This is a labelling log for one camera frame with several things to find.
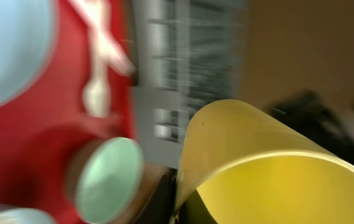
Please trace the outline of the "mint green bowl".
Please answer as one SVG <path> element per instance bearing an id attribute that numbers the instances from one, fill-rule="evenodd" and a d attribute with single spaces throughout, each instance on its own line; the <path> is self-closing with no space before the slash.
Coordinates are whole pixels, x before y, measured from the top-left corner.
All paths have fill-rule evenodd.
<path id="1" fill-rule="evenodd" d="M 133 200 L 143 170 L 144 156 L 135 140 L 92 140 L 70 159 L 65 171 L 65 193 L 82 221 L 109 223 Z"/>

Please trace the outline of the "yellow plastic cup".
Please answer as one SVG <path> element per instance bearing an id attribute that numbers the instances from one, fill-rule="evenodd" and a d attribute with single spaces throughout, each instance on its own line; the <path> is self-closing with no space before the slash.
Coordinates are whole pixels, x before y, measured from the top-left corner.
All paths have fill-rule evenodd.
<path id="1" fill-rule="evenodd" d="M 354 223 L 354 166 L 239 100 L 187 127 L 174 215 L 190 223 Z"/>

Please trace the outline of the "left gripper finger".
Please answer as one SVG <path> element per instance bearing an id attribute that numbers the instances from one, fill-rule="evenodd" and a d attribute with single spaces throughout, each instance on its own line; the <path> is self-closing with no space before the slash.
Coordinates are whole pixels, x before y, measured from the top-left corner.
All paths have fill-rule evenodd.
<path id="1" fill-rule="evenodd" d="M 132 224 L 168 224 L 175 201 L 176 171 L 165 173 Z"/>

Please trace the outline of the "blue bowl with food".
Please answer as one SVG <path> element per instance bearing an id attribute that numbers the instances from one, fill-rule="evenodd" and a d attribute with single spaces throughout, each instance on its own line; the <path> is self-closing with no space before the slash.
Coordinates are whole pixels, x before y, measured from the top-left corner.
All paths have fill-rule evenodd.
<path id="1" fill-rule="evenodd" d="M 57 224 L 47 212 L 0 204 L 0 224 Z"/>

